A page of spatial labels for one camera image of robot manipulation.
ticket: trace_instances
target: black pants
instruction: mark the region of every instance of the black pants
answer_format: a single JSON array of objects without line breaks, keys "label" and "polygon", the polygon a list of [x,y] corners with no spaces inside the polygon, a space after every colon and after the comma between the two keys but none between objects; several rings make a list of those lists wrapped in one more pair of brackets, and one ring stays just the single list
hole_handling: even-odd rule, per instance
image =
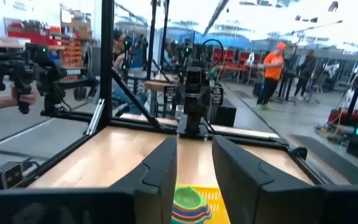
[{"label": "black pants", "polygon": [[278,80],[273,78],[266,78],[264,83],[264,89],[259,94],[257,105],[266,105],[270,98],[273,96],[274,91],[276,91]]},{"label": "black pants", "polygon": [[301,96],[303,96],[305,94],[306,87],[308,85],[308,81],[309,81],[308,77],[300,77],[298,79],[298,83],[296,84],[294,96],[296,96],[298,94],[300,89],[301,89]]}]

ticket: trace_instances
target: orange shirt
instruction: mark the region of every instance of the orange shirt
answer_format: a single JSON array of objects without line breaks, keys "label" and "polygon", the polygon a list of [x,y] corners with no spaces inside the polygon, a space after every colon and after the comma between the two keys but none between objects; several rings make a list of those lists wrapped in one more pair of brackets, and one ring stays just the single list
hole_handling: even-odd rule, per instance
[{"label": "orange shirt", "polygon": [[[275,63],[275,62],[283,63],[284,62],[283,55],[277,55],[275,53],[270,53],[266,56],[264,64],[270,64],[270,63]],[[281,69],[282,69],[282,67],[266,68],[265,78],[273,78],[275,80],[279,80],[280,75],[281,75]]]}]

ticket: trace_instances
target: black metal frame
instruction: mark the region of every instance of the black metal frame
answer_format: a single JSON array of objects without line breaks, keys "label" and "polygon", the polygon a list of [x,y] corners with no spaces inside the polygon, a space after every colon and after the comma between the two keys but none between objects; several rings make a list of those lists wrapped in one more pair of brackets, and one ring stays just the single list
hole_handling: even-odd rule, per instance
[{"label": "black metal frame", "polygon": [[[153,0],[153,18],[155,18],[155,7],[156,0]],[[131,100],[136,104],[136,106],[144,112],[145,108],[140,105],[135,96],[131,93],[131,91],[126,87],[125,84],[121,81],[118,74],[112,72],[112,45],[111,45],[111,37],[112,37],[112,25],[114,15],[114,1],[103,0],[102,2],[102,50],[101,53],[103,57],[101,57],[101,91],[100,97],[105,99],[106,106],[103,109],[102,117],[99,121],[98,128],[96,132],[92,135],[83,136],[79,140],[75,141],[72,145],[68,146],[66,149],[53,156],[47,162],[42,164],[38,169],[34,170],[29,174],[29,176],[25,179],[23,183],[20,184],[19,187],[27,187],[34,180],[39,178],[41,175],[46,173],[53,166],[57,165],[64,158],[69,156],[73,151],[82,146],[87,140],[91,139],[93,136],[98,134],[98,132],[104,129],[106,126],[115,126],[129,129],[136,129],[142,131],[150,131],[154,133],[162,133],[162,134],[177,134],[176,126],[172,126],[169,124],[164,124],[164,127],[159,126],[156,128],[156,123],[153,123],[155,118],[150,117],[150,115],[146,112],[143,113],[148,121],[138,121],[133,119],[125,119],[125,118],[112,118],[111,113],[111,77],[118,82],[121,88],[125,91],[126,94],[131,98]],[[150,31],[150,37],[154,36],[154,29],[152,28]],[[64,119],[73,119],[90,122],[92,119],[92,114],[89,113],[79,113],[72,112],[67,114],[60,114],[57,116],[59,118]],[[217,131],[216,134],[222,135],[229,140],[243,145],[257,146],[262,148],[271,148],[276,150],[285,151],[290,158],[298,165],[298,167],[306,173],[306,175],[315,183],[315,184],[327,184],[324,179],[322,179],[312,168],[310,168],[306,164],[306,149],[303,150],[292,150],[289,148],[288,144],[281,139],[274,138],[264,138],[250,135],[242,135],[242,134],[233,134],[233,133],[225,133]]]},{"label": "black metal frame", "polygon": [[147,76],[146,79],[150,80],[152,73],[152,60],[153,60],[153,48],[154,48],[154,33],[155,33],[155,13],[157,12],[157,0],[152,0],[152,20],[150,24],[150,39],[149,39],[149,57],[147,61]]},{"label": "black metal frame", "polygon": [[167,39],[167,29],[168,29],[168,13],[169,13],[169,2],[170,0],[165,0],[165,18],[164,18],[164,28],[162,30],[162,40],[161,40],[161,49],[160,49],[160,68],[164,64],[164,52],[165,52],[165,40]]}]

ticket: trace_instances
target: gray floor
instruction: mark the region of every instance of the gray floor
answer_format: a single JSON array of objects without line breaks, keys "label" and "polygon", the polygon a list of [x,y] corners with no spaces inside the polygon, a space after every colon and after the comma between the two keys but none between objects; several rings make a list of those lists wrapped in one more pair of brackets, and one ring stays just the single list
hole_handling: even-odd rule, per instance
[{"label": "gray floor", "polygon": [[[251,86],[235,83],[225,83],[225,86],[225,90],[230,91],[232,94],[234,94],[236,90],[241,90],[247,93],[250,97],[246,98],[235,95],[240,101],[242,100],[251,108],[256,108],[257,99],[252,96],[253,88]],[[292,89],[290,96],[293,96],[294,91],[295,90]],[[296,143],[290,138],[291,134],[312,136],[358,167],[358,158],[346,153],[345,147],[331,143],[326,138],[314,132],[314,127],[316,125],[327,122],[330,111],[336,108],[342,98],[342,93],[318,93],[313,96],[320,102],[320,104],[315,102],[306,103],[304,101],[297,101],[296,105],[290,102],[270,103],[269,110],[255,111],[263,117],[270,127],[276,130],[281,137],[287,139],[293,146],[296,145]]]},{"label": "gray floor", "polygon": [[[10,92],[6,90],[0,92],[0,95],[2,94],[10,94]],[[85,103],[85,101],[76,101],[73,92],[70,90],[66,94],[65,101],[72,108]],[[28,157],[38,158],[37,161],[42,163],[44,159],[54,156],[80,138],[88,126],[86,123],[78,121],[41,116],[40,112],[43,107],[44,99],[38,96],[36,104],[30,107],[29,114],[20,114],[17,108],[0,110],[0,139],[39,124],[20,135],[12,136],[0,142],[0,151],[7,154],[24,155],[17,157],[0,154],[0,165],[8,161],[23,161]],[[94,109],[95,105],[85,104],[76,110],[92,113]]]}]

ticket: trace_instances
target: black shirt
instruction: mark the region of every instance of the black shirt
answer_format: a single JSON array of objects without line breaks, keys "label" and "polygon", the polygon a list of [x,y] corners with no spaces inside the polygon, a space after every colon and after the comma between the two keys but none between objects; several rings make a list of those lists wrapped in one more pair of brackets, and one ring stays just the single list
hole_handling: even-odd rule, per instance
[{"label": "black shirt", "polygon": [[311,76],[315,66],[316,66],[316,59],[314,57],[306,57],[305,61],[302,63],[300,67],[301,76],[306,76],[306,77]]}]

